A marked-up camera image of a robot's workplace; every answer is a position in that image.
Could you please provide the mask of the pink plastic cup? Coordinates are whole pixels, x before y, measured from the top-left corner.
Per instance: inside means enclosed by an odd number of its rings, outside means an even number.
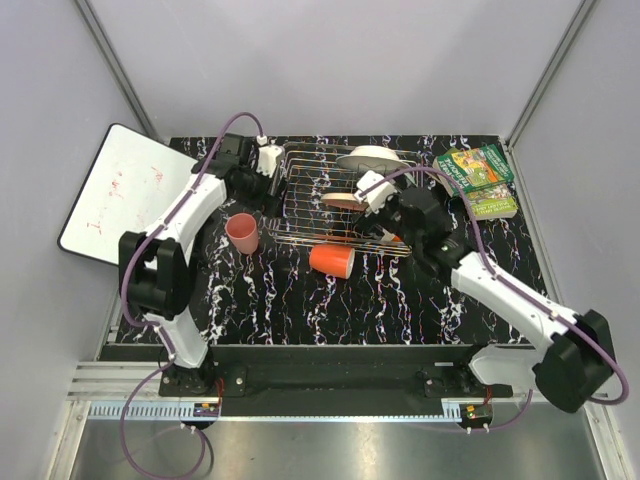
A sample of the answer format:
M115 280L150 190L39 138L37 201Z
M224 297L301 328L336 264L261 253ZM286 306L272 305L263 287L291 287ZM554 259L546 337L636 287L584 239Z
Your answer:
M225 225L225 232L240 253L252 255L258 249L258 226L252 215L247 213L233 215Z

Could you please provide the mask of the pink plate with twig motif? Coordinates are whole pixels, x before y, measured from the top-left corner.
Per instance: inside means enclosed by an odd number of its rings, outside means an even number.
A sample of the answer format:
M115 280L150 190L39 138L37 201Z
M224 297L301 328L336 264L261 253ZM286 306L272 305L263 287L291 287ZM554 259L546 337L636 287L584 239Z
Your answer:
M368 204L366 202L360 202L352 193L326 193L322 195L321 201L329 207L349 211L362 212L368 208Z

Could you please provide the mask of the chrome wire dish rack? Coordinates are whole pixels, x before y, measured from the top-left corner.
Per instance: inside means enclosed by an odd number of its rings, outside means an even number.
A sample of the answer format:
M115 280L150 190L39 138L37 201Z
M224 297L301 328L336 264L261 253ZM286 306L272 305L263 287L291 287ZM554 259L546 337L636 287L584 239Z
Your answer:
M410 254L410 248L388 231L357 224L370 213L353 198L364 166L350 170L338 165L339 158L354 150L346 145L284 144L286 195L282 213L267 222L276 242L296 247L338 244L362 253L396 257Z

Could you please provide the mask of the white scalloped plate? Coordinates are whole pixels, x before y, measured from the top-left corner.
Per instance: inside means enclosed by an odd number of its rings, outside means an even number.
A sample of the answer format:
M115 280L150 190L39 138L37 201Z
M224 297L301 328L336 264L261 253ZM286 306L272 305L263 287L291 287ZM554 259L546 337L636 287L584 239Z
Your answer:
M407 167L394 150L376 145L358 146L351 153L338 157L336 164L358 173L371 170L383 175Z

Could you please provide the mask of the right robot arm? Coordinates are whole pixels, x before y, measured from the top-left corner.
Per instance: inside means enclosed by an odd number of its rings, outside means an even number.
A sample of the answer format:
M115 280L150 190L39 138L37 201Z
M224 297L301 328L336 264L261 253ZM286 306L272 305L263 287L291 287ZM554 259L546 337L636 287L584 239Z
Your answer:
M454 371L466 396L488 386L535 389L556 408L574 413L614 374L607 320L578 314L517 280L446 226L443 207L428 190L390 183L358 185L355 197L373 222L397 235L428 274L475 299L522 334L529 350L486 345Z

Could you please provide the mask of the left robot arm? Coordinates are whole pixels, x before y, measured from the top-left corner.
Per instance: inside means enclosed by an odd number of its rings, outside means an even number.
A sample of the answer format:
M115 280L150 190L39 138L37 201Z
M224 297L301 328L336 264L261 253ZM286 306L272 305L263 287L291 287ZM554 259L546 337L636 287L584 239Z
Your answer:
M226 134L192 167L184 189L155 222L119 239L122 313L133 326L153 328L168 354L165 379L193 395L208 394L216 382L208 343L189 310L193 243L230 199L262 215L277 214L286 192L284 157L283 147L265 136Z

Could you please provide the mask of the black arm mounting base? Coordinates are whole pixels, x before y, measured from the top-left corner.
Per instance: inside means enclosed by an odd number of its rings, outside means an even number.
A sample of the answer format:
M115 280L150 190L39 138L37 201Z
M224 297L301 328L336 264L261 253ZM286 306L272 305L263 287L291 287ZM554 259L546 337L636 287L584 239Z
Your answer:
M443 399L509 398L467 367L473 346L216 346L195 371L163 373L162 397L222 396L233 417L438 415Z

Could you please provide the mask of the upper green book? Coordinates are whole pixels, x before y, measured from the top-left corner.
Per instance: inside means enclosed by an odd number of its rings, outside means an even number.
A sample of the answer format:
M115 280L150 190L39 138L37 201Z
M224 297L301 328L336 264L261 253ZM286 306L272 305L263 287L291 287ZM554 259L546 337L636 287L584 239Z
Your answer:
M437 157L432 167L451 177L465 194L514 179L511 168L496 145L447 152Z

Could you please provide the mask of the green book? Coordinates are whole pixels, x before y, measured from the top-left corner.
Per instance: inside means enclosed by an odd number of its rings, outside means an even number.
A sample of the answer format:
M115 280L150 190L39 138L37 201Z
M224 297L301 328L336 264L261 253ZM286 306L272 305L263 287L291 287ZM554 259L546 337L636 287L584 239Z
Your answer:
M451 177L465 194L514 179L511 168L496 145L447 152L437 157L432 167Z
M518 211L517 202L506 184L470 192L467 198L477 220L510 219Z

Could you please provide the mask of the lower green book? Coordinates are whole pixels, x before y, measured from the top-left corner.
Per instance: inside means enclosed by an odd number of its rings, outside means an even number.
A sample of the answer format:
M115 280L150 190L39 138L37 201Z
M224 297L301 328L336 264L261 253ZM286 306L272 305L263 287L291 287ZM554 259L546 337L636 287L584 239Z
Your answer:
M518 211L517 202L506 184L470 192L467 198L477 220L510 219Z

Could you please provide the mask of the orange mug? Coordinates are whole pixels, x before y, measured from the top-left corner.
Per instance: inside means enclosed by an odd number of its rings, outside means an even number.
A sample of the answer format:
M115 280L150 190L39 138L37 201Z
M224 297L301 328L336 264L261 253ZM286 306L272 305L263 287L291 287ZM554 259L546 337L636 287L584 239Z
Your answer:
M355 250L345 245L320 244L311 249L309 264L312 269L341 279L351 276Z

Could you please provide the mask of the white dry-erase board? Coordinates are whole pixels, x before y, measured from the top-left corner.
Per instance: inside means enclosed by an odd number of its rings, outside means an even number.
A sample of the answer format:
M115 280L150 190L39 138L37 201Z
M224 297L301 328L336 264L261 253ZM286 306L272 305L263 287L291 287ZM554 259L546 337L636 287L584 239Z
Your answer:
M194 164L124 125L110 125L58 237L59 248L116 266L121 236L159 219L187 185Z

